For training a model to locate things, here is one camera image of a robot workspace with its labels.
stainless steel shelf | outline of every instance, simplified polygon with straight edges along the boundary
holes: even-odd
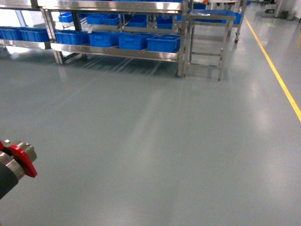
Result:
[[[66,45],[66,44],[59,44],[59,43],[51,43],[51,48],[56,51],[66,51],[66,52],[73,52],[73,53],[178,62],[178,53],[151,52],[146,50],[130,50],[130,49],[120,49],[118,47],[102,48],[102,47],[93,47],[93,46],[85,46],[85,45],[77,46],[77,45]]]
[[[174,29],[159,29],[150,27],[124,27],[126,32],[151,32],[157,34],[178,34],[179,32]]]
[[[190,12],[187,15],[188,18],[191,19],[210,19],[210,20],[235,20],[236,19],[236,15],[233,13],[233,16],[224,16],[224,15],[204,15],[204,14],[198,14],[198,13],[193,13]]]
[[[196,21],[194,24],[201,25],[201,26],[213,26],[213,27],[225,27],[226,26],[226,24],[222,24],[222,23],[207,23],[207,22],[198,22],[198,21]]]
[[[141,2],[141,1],[76,1],[76,0],[38,0],[38,5],[52,10],[86,10],[144,13],[180,13],[179,2]]]
[[[37,0],[0,0],[0,8],[37,9],[38,3]]]
[[[50,42],[16,41],[16,40],[0,39],[0,43],[4,46],[35,48],[35,49],[50,49]]]

blue plastic crate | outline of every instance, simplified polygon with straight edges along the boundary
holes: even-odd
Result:
[[[172,20],[173,19],[173,16],[162,16],[162,15],[159,15],[157,16],[157,20]]]
[[[160,35],[147,39],[148,51],[175,53],[180,47],[180,37]]]
[[[172,38],[178,38],[176,39],[177,41],[177,49],[180,49],[180,44],[181,44],[181,36],[178,34],[162,34],[162,37],[172,37]]]
[[[62,23],[73,22],[72,13],[64,13],[58,16],[58,20]]]
[[[45,28],[26,28],[21,29],[20,31],[24,41],[50,41]]]
[[[132,18],[128,22],[129,27],[146,27],[146,20]]]
[[[90,45],[97,47],[112,47],[119,43],[118,33],[116,32],[92,32],[90,37]]]
[[[103,23],[105,25],[119,25],[119,17],[117,14],[109,14],[103,18]]]
[[[103,24],[103,19],[106,17],[105,14],[90,14],[87,16],[88,24]]]
[[[194,9],[206,9],[207,4],[203,4],[203,3],[194,3],[193,4],[193,8]]]
[[[146,15],[134,15],[133,18],[135,18],[135,19],[141,19],[141,20],[146,20]]]
[[[137,33],[119,36],[119,48],[141,50],[147,48],[147,38],[156,36],[151,33]]]
[[[158,20],[157,28],[172,29],[173,28],[173,20],[172,19]]]
[[[236,19],[234,20],[233,24],[240,24],[240,19],[241,19],[241,13],[235,13]]]
[[[6,40],[23,40],[23,36],[18,27],[0,27],[0,33]]]
[[[87,32],[59,31],[55,32],[57,43],[70,45],[89,44],[89,34]]]

metal frame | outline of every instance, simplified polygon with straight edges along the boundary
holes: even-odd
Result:
[[[127,1],[77,1],[77,0],[0,0],[0,8],[12,8],[12,9],[26,9],[26,10],[40,10],[42,12],[47,32],[50,38],[50,42],[24,42],[24,41],[8,41],[1,40],[1,43],[5,46],[19,46],[25,48],[39,48],[48,49],[52,48],[55,55],[55,60],[59,64],[63,64],[66,60],[73,58],[78,54],[96,54],[96,55],[108,55],[118,57],[130,57],[140,58],[149,60],[159,60],[168,62],[178,62],[177,76],[184,77],[186,72],[186,66],[194,65],[191,63],[192,55],[203,55],[203,56],[215,56],[219,57],[219,64],[214,68],[222,69],[224,66],[224,59],[228,48],[230,39],[231,29],[233,27],[233,20],[235,17],[221,17],[211,16],[207,19],[225,19],[227,20],[225,26],[225,35],[223,38],[222,49],[220,53],[197,53],[192,51],[193,47],[193,34],[195,25],[195,18],[192,14],[188,14],[188,3],[191,1],[190,8],[193,7],[193,0],[184,0],[183,3],[178,2],[127,2]],[[242,13],[246,9],[246,0],[244,2]],[[76,46],[76,45],[64,45],[58,44],[55,37],[55,23],[53,21],[51,12],[52,11],[70,11],[73,17],[72,26],[75,27],[76,31],[80,31],[82,27],[88,27],[89,32],[93,29],[96,30],[117,30],[129,31],[129,32],[155,32],[155,33],[179,33],[181,36],[180,49],[177,53],[165,53],[165,52],[151,52],[146,50],[128,50],[119,49],[118,46],[112,48],[100,48],[91,47],[88,45]],[[121,22],[121,15],[119,16],[119,26],[104,26],[104,25],[87,25],[81,24],[79,18],[80,11],[99,11],[107,13],[145,13],[145,14],[169,14],[174,15],[173,18],[173,29],[157,29],[153,27],[146,28],[132,28],[127,27],[125,20]],[[175,21],[175,15],[182,15],[182,21]],[[240,32],[241,24],[237,26],[237,39]],[[68,56],[63,55],[63,51],[72,52]],[[221,78],[222,70],[220,70],[219,80]]]
[[[0,8],[38,9],[38,2],[37,0],[0,0]]]
[[[214,15],[199,15],[199,14],[194,14],[193,12],[189,13],[188,19],[189,19],[190,27],[187,29],[187,39],[186,39],[186,48],[189,49],[189,51],[186,51],[185,53],[185,67],[197,66],[197,67],[203,67],[208,69],[219,69],[218,81],[220,81],[224,69],[225,58],[227,55],[228,45],[229,45],[231,31],[233,27],[233,21],[235,20],[235,18],[236,18],[235,16],[220,16],[220,15],[214,16]],[[220,53],[201,53],[201,52],[193,51],[194,30],[195,30],[195,25],[198,23],[196,22],[196,19],[213,19],[213,20],[227,21],[225,24],[225,31],[224,31],[222,48]],[[219,57],[218,65],[212,66],[212,65],[194,64],[191,62],[192,55]]]
[[[3,46],[13,46],[22,48],[51,49],[50,42],[16,41],[0,39],[0,44],[2,44]]]
[[[242,25],[243,20],[244,20],[245,11],[246,11],[246,4],[247,4],[247,0],[241,0],[241,1],[243,2],[243,6],[242,6],[242,9],[241,9],[241,19],[240,19],[239,24],[237,25],[236,38],[234,40],[236,44],[239,41],[240,29],[241,29],[241,25]]]
[[[177,2],[118,2],[118,1],[74,1],[74,0],[38,0],[38,4],[41,6],[41,11],[47,22],[48,34],[51,39],[51,48],[54,50],[55,59],[57,63],[63,64],[67,59],[76,56],[77,54],[95,54],[95,55],[108,55],[108,56],[118,56],[118,57],[130,57],[130,58],[140,58],[149,60],[159,60],[168,62],[178,62],[177,75],[179,77],[184,76],[184,52],[185,52],[185,34],[186,34],[186,18],[187,18],[187,7],[189,0],[184,0],[184,3]],[[91,47],[87,45],[76,46],[76,45],[64,45],[58,44],[55,39],[55,24],[53,23],[53,18],[51,16],[51,11],[61,11],[68,10],[72,12],[75,29],[81,30],[80,20],[78,17],[79,11],[102,11],[102,12],[137,12],[137,13],[166,13],[173,15],[182,15],[181,22],[181,45],[177,53],[165,53],[165,52],[151,52],[145,50],[128,50],[119,49],[118,47],[113,48],[100,48]],[[94,28],[102,29],[103,26],[92,25],[89,27],[89,32]],[[126,31],[134,32],[157,32],[157,33],[178,33],[175,30],[167,29],[154,29],[154,28],[129,28],[123,24],[121,29]],[[62,52],[72,52],[73,55],[64,57]]]

gray epoxy floor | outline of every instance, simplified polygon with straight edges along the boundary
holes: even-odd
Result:
[[[300,40],[298,24],[271,30],[255,10],[299,103],[300,44],[278,45]],[[38,153],[38,177],[0,201],[3,225],[301,225],[301,124],[246,23],[227,66],[221,82],[205,69],[181,80],[173,63],[1,53],[0,138]]]

cart wheel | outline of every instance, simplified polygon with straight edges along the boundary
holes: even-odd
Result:
[[[82,54],[81,59],[82,60],[88,60],[88,55],[87,54]]]

